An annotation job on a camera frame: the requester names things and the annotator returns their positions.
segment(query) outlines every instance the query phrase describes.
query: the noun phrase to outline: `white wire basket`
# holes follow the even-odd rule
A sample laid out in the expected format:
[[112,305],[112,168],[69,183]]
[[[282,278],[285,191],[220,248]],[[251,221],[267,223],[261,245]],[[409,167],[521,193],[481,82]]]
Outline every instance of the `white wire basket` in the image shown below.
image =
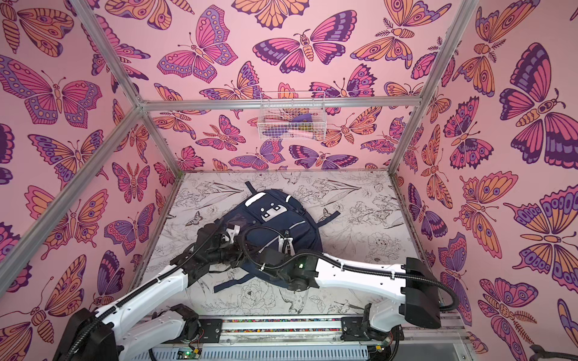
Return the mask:
[[311,98],[310,91],[293,91],[294,98],[281,98],[286,92],[262,92],[257,129],[261,140],[325,140],[327,114],[325,93]]

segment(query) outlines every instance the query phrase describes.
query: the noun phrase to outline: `butterfly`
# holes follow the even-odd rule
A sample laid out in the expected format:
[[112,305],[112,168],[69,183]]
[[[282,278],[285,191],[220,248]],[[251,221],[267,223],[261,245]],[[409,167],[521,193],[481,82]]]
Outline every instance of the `butterfly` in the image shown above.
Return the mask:
[[468,336],[468,340],[472,343],[473,351],[475,353],[488,352],[488,346],[486,346],[485,343],[483,343],[479,338],[477,338],[476,335],[474,335],[470,331],[466,332],[466,335]]
[[229,167],[227,167],[227,165],[221,161],[219,161],[217,158],[213,158],[213,170],[216,170],[218,172],[226,172],[227,170],[229,170]]
[[437,214],[426,210],[425,205],[420,198],[420,194],[413,184],[407,186],[407,198],[411,203],[409,211],[412,214],[413,221],[421,222],[421,234],[426,235],[428,240],[432,237],[442,237],[447,233],[447,225]]
[[438,120],[438,115],[446,112],[451,107],[451,100],[447,98],[440,98],[441,96],[443,96],[443,94],[438,95],[438,90],[436,89],[435,94],[429,101],[426,115],[429,114],[430,123],[434,123],[436,120]]
[[146,205],[140,215],[137,213],[132,221],[118,220],[109,223],[105,228],[105,237],[112,239],[113,244],[122,244],[124,254],[128,255],[136,247],[136,240],[144,243],[149,239],[149,226],[153,221],[154,204]]
[[[399,85],[398,83],[394,83],[393,81],[388,81],[384,86],[384,90],[388,96],[417,96],[421,93],[421,90],[424,88],[423,83],[419,83],[415,87],[412,88],[409,84],[407,85],[409,90],[404,88],[403,86]],[[395,109],[397,106],[390,106],[390,109]]]
[[12,7],[14,2],[2,4],[2,15],[5,17],[2,21],[4,37],[12,52],[16,54],[20,45],[20,30],[16,25],[18,18],[20,26],[40,51],[51,57],[62,54],[64,47],[58,40],[64,38],[72,30],[73,18],[55,9],[34,8],[16,12]]
[[450,156],[450,165],[453,168],[461,169],[467,165],[474,169],[484,159],[488,159],[494,148],[485,140],[468,138],[476,133],[468,133],[477,122],[472,124],[476,116],[479,97],[470,97],[467,103],[460,103],[455,115],[451,116],[443,127],[443,134],[446,138],[457,137],[452,142],[452,146],[458,146]]
[[489,217],[486,210],[498,208],[487,204],[508,193],[516,184],[518,176],[511,172],[498,172],[483,177],[481,181],[474,177],[466,182],[462,176],[460,176],[460,180],[464,183],[462,189],[466,204],[461,207],[460,216],[454,218],[454,222],[461,220],[466,230],[472,230],[473,236],[484,247],[485,251],[489,252],[492,257],[502,258],[498,236],[484,213]]
[[61,190],[74,178],[75,174],[103,143],[102,130],[100,129],[91,133],[82,143],[80,149],[78,149],[78,140],[76,147],[69,142],[73,148],[70,149],[63,143],[47,136],[30,134],[28,138],[44,158],[44,161],[54,165],[55,173],[61,181]]
[[161,186],[166,187],[167,184],[173,184],[175,182],[175,175],[166,163],[156,162],[154,164],[154,170],[158,173],[158,181],[161,183]]
[[295,159],[295,164],[303,166],[305,169],[309,169],[312,166],[319,167],[321,170],[337,170],[339,167],[350,166],[357,162],[358,158],[352,155],[337,154],[329,155],[327,153],[317,153],[311,148],[304,146],[289,146],[289,153]]
[[2,335],[0,341],[0,359],[24,360],[32,341],[32,335],[34,333],[33,326],[37,327],[36,331],[44,342],[54,343],[54,327],[48,319],[48,316],[67,317],[79,309],[84,299],[84,289],[80,288],[80,286],[85,268],[86,256],[80,255],[68,266],[58,280],[58,283],[56,283],[54,290],[46,301],[44,310],[40,309],[42,293],[54,277],[50,277],[42,289],[38,306],[34,307],[28,313],[21,311],[8,313],[30,315],[31,320],[0,329],[0,335]]
[[403,162],[409,166],[409,169],[413,170],[413,173],[417,173],[417,158],[416,158],[416,144],[420,141],[421,135],[424,133],[424,126],[423,124],[420,125],[419,128],[416,129],[416,132],[413,134],[412,139],[409,141],[409,145],[407,146],[407,150],[403,153]]
[[239,145],[239,143],[246,142],[245,138],[239,135],[239,133],[241,133],[239,128],[232,125],[231,120],[229,120],[229,118],[227,118],[226,116],[224,115],[219,116],[218,125],[219,128],[221,128],[223,134],[221,134],[221,132],[216,126],[214,126],[213,124],[209,124],[209,126],[213,129],[214,133],[203,132],[203,134],[209,137],[216,137],[216,138],[200,139],[197,140],[195,143],[203,147],[208,146],[219,150],[227,148],[227,150],[236,151],[237,147],[235,146]]
[[384,139],[370,140],[361,144],[361,149],[369,149],[370,152],[376,150],[380,154],[391,154],[395,151],[396,144],[399,143],[405,123],[403,117],[394,118],[390,124],[390,134],[383,134]]
[[[12,160],[12,149],[14,149],[14,134],[12,129],[6,124],[0,124],[0,163],[7,164]],[[9,169],[0,167],[0,185],[10,183],[12,172]]]
[[114,252],[106,251],[98,267],[98,297],[95,297],[96,293],[94,293],[90,306],[95,305],[98,308],[111,303],[114,301],[111,295],[123,289],[124,268],[119,267],[120,263]]
[[570,310],[568,309],[568,305],[562,299],[558,299],[558,316],[560,316],[560,322],[562,323],[562,327],[564,327],[564,331],[574,345],[578,347],[578,323],[572,319],[570,316]]
[[[552,108],[560,103],[556,98],[545,101],[550,90],[551,65],[546,49],[539,44],[531,44],[522,54],[510,77],[510,83],[522,89],[506,88],[500,94],[502,103],[501,120],[521,116],[516,126],[530,124],[522,130],[511,143],[511,147],[522,152],[522,159],[528,164],[538,161],[542,145],[546,144],[544,161],[550,165],[578,169],[578,122],[567,115],[555,113]],[[544,125],[541,119],[545,114],[546,141],[544,143]]]
[[438,248],[439,262],[446,268],[446,271],[440,273],[439,278],[443,284],[453,289],[460,304],[458,311],[462,315],[462,320],[468,326],[472,325],[472,308],[468,300],[468,294],[464,290],[461,279],[466,273],[460,274],[466,263],[468,256],[468,245],[466,237],[458,232],[454,239],[450,239],[447,247]]
[[[231,80],[231,85],[233,85],[232,87],[225,84],[226,87],[230,87],[231,89],[211,88],[201,90],[199,93],[205,98],[209,98],[213,101],[222,99],[270,99],[270,96],[262,93],[263,90],[258,83],[259,78],[257,77],[257,73],[253,69],[251,62],[247,61],[243,66],[241,66],[241,70],[239,70],[236,87],[233,85],[233,81]],[[236,109],[233,111],[235,112],[237,119],[239,119],[239,113],[243,110]]]
[[178,50],[165,55],[157,64],[163,74],[177,74],[181,78],[194,75],[210,83],[217,76],[212,65],[230,65],[237,59],[227,41],[229,29],[225,26],[225,12],[217,6],[209,6],[197,21],[195,45],[191,40],[191,50]]
[[[171,0],[180,9],[195,14],[186,0]],[[134,2],[130,0],[108,0],[105,10],[112,15],[143,20],[151,15],[147,20],[148,26],[153,29],[167,30],[171,26],[172,16],[166,0],[145,0],[144,2]]]
[[[148,58],[150,58],[150,55],[145,53],[142,50],[135,48],[134,46],[130,46],[128,44],[121,43],[118,36],[114,33],[114,31],[110,28],[109,24],[106,22],[106,19],[100,15],[95,15],[95,16],[97,17],[97,22],[101,26],[101,29],[104,31],[106,38],[108,39],[110,45],[112,45],[114,52],[116,53],[116,55],[120,59],[120,62],[122,63],[124,71],[127,73],[127,75],[129,77],[133,77],[133,78],[137,78],[137,79],[148,80],[149,77],[147,77],[145,74],[143,74],[142,72],[136,70],[135,68],[127,65],[127,64],[131,64],[131,61],[127,58],[148,59]],[[86,38],[88,39],[90,46],[92,47],[92,50],[95,53],[92,56],[92,71],[91,71],[92,75],[94,75],[94,76],[99,75],[101,73],[102,69],[105,69],[105,68],[106,68],[107,73],[110,72],[110,68],[109,68],[108,64],[106,63],[106,60],[102,56],[101,51],[98,49],[98,46],[92,40],[92,37],[88,34],[88,31],[86,31],[84,25],[81,25],[81,26],[82,26],[82,29],[84,30],[84,33],[86,34]],[[112,87],[112,91],[114,93],[116,93],[116,89],[118,89],[118,81],[114,77],[114,74],[112,74],[112,73],[110,74],[110,85]]]
[[508,5],[501,15],[499,11],[494,11],[487,18],[481,16],[480,6],[476,13],[476,32],[480,39],[487,44],[474,45],[473,51],[480,56],[466,60],[460,65],[452,80],[463,74],[467,82],[473,80],[473,88],[475,90],[483,95],[494,96],[494,73],[486,54],[488,54],[492,62],[496,62],[496,55],[493,50],[503,45],[506,39],[502,39],[493,45],[492,43],[521,23],[539,3],[540,0],[516,1]]
[[143,255],[132,255],[132,261],[131,263],[134,265],[134,269],[132,270],[133,272],[136,272],[136,269],[138,268],[139,264],[140,264],[140,260],[143,259]]
[[231,6],[242,13],[258,13],[257,23],[273,30],[282,28],[287,16],[303,15],[309,0],[235,0]]
[[188,227],[190,225],[198,226],[202,220],[203,220],[203,216],[201,216],[201,212],[197,211],[197,213],[195,213],[195,217],[193,219],[191,219],[190,221],[188,221],[184,226],[185,227]]
[[[438,175],[438,173],[443,174],[439,170],[439,166],[436,165],[435,160],[438,157],[438,149],[439,149],[439,139],[440,139],[440,130],[439,124],[435,126],[432,132],[432,136],[429,138],[429,142],[424,145],[423,149],[421,150],[421,159],[424,161],[425,164],[429,166],[429,168],[425,169],[421,172],[422,177],[429,177],[428,185],[427,185],[427,195],[428,198],[431,200],[437,199],[441,202],[446,208],[451,209],[454,206],[454,202],[451,200],[450,192],[447,190],[446,185],[443,183],[442,179]],[[442,160],[443,156],[443,149],[442,154],[440,155],[440,161]]]
[[[480,280],[480,286],[488,294],[483,294],[487,302],[478,300],[477,305],[486,317],[491,317],[490,322],[492,330],[505,343],[507,343],[512,356],[518,361],[527,361],[526,353],[521,345],[520,339],[516,334],[516,330],[520,336],[528,344],[534,342],[524,331],[524,328],[518,321],[537,323],[536,319],[525,311],[509,310],[509,307],[523,307],[534,301],[538,296],[538,290],[527,283],[511,284],[510,282],[496,278],[494,285],[490,280]],[[514,322],[516,329],[514,330],[507,319]]]
[[[399,2],[397,0],[385,0],[387,11],[395,25],[399,27],[416,27],[420,25],[429,24],[440,16],[444,15],[450,8],[451,4],[445,4],[437,11],[429,10],[428,6],[423,1],[418,1],[413,4],[413,0]],[[394,25],[387,18],[383,18],[383,23],[389,30],[380,31],[375,36],[388,36],[366,44],[351,54],[351,58],[365,61],[375,61],[383,57],[386,60],[405,60],[405,68],[409,69],[412,66],[412,51],[401,39],[412,38],[415,33],[409,29],[394,28]]]
[[575,277],[578,271],[578,258],[572,255],[561,243],[566,243],[562,239],[575,237],[573,235],[559,237],[559,234],[570,227],[570,224],[578,215],[578,185],[567,187],[565,191],[560,190],[550,195],[545,195],[537,204],[522,204],[514,206],[504,203],[514,211],[514,220],[522,226],[540,235],[521,235],[520,237],[532,241],[546,241],[531,245],[520,252],[522,258],[519,265],[514,269],[529,267],[532,271],[548,273],[552,269],[552,279],[567,287],[570,291],[578,293],[578,280]]
[[0,55],[0,82],[4,91],[26,99],[24,105],[33,124],[54,124],[58,113],[64,111],[68,124],[87,128],[88,111],[95,109],[102,97],[98,85],[85,80],[71,81],[62,89],[58,84],[50,86],[34,70],[4,55]]
[[[54,200],[50,193],[34,185],[28,186],[28,192],[24,196],[28,200],[26,208],[30,211],[30,217],[34,219],[38,219]],[[48,250],[40,259],[46,259],[50,250],[56,250],[60,246],[68,244],[68,241],[72,238],[75,238],[79,243],[90,242],[93,247],[96,247],[97,245],[92,238],[98,231],[98,221],[102,218],[102,214],[105,211],[107,199],[108,193],[106,189],[101,189],[84,203],[80,211],[78,209],[81,199],[79,199],[76,210],[69,210],[44,241]]]
[[191,172],[203,164],[205,164],[205,161],[203,158],[195,155],[195,150],[191,146],[181,149],[181,158],[177,155],[177,165],[184,172]]
[[144,167],[140,172],[139,168],[140,166],[137,163],[133,172],[130,163],[127,163],[127,169],[124,170],[123,167],[112,162],[112,171],[118,178],[118,190],[124,192],[124,200],[127,203],[130,203],[131,199],[135,198],[140,202],[145,195],[143,191],[146,190],[150,166]]
[[[314,98],[322,98],[324,95],[327,98],[341,98],[347,96],[373,96],[373,85],[376,77],[373,76],[369,71],[371,70],[370,67],[365,66],[365,64],[361,64],[349,77],[349,81],[347,81],[347,87],[345,87],[345,78],[343,78],[343,87],[337,85],[334,81],[333,83],[337,86],[340,90],[333,88],[329,84],[320,83],[318,81],[314,81],[311,83],[309,87],[309,91],[313,92]],[[334,116],[341,111],[340,107],[334,108],[325,108],[325,111],[330,116]]]
[[281,150],[283,150],[281,140],[266,140],[261,145],[259,153],[257,153],[257,149],[255,149],[254,155],[234,157],[229,161],[229,164],[241,168],[266,170],[269,169],[268,163],[279,164],[285,161],[285,158],[281,155]]
[[435,263],[435,253],[434,251],[428,252],[427,250],[425,251],[425,257],[428,259],[428,264],[430,267],[434,266]]
[[351,133],[359,135],[367,135],[373,133],[375,129],[377,129],[377,124],[374,123],[377,120],[379,113],[381,113],[380,106],[367,108],[363,113],[358,115],[349,126],[347,126],[347,120],[349,120],[348,117],[345,120],[345,124],[339,126],[341,129],[327,129],[325,140],[321,142],[321,145],[324,147],[335,147],[341,140],[341,134],[343,134],[349,143],[353,144],[354,139]]
[[299,41],[290,38],[268,39],[255,45],[253,52],[271,65],[277,65],[285,59],[279,67],[282,73],[288,74],[292,71],[303,73],[305,58],[313,61],[314,53],[325,65],[329,65],[333,58],[343,55],[345,47],[333,42],[348,41],[356,22],[355,11],[340,12],[323,21],[313,30],[310,37],[305,35],[310,30],[307,29],[302,34],[294,34],[299,35]]

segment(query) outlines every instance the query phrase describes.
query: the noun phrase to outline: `navy backpack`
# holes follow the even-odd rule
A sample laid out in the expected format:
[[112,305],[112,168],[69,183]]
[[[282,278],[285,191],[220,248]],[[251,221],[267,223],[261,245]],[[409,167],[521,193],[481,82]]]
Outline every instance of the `navy backpack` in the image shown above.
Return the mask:
[[[314,250],[323,252],[319,227],[331,222],[339,215],[334,212],[319,222],[313,220],[311,215],[303,208],[301,203],[278,189],[266,189],[257,192],[250,182],[245,182],[251,196],[226,213],[222,217],[223,225],[232,229],[240,227],[240,232],[254,225],[263,225],[279,231],[279,233],[292,238],[292,241],[283,241],[279,235],[271,230],[256,229],[247,235],[247,242],[253,246],[256,252],[262,252],[271,247],[285,254],[294,255],[300,250]],[[233,285],[242,284],[258,277],[279,287],[288,288],[286,282],[271,279],[267,274],[259,271],[251,262],[245,262],[241,268],[249,272],[239,280],[230,280],[214,287],[214,292]]]

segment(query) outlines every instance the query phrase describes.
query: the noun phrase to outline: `backpack strap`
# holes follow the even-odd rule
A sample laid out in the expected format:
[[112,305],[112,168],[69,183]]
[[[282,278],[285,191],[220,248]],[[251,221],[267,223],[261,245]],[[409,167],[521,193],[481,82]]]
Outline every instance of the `backpack strap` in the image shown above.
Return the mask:
[[317,222],[317,227],[323,227],[324,225],[326,225],[327,223],[333,221],[335,219],[335,217],[337,217],[338,215],[340,215],[341,213],[338,211],[333,212],[332,214],[329,215],[329,217],[327,217],[326,219]]
[[247,188],[249,189],[249,192],[251,192],[251,194],[255,194],[257,193],[257,190],[253,187],[253,185],[251,184],[251,182],[246,181],[245,185],[247,186]]
[[224,290],[225,288],[229,288],[234,285],[244,284],[245,282],[251,280],[253,277],[255,277],[254,274],[247,273],[245,276],[241,277],[238,280],[229,280],[227,282],[223,282],[222,284],[213,287],[213,293],[217,293],[219,291]]

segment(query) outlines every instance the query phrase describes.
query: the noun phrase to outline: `white floor mat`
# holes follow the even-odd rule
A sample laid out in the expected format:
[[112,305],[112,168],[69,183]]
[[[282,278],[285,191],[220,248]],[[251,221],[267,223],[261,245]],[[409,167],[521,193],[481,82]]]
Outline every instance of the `white floor mat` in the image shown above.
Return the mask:
[[[246,181],[257,190],[282,189],[315,220],[327,212],[341,212],[320,228],[324,251],[331,255],[385,264],[416,257],[386,172],[194,173],[186,175],[170,212],[176,218],[167,220],[144,280],[195,242],[202,225],[246,199],[250,195]],[[291,292],[258,278],[213,292],[215,285],[245,274],[241,269],[208,274],[158,310],[183,303],[201,315],[351,314],[362,313],[367,303],[379,300],[341,288]]]

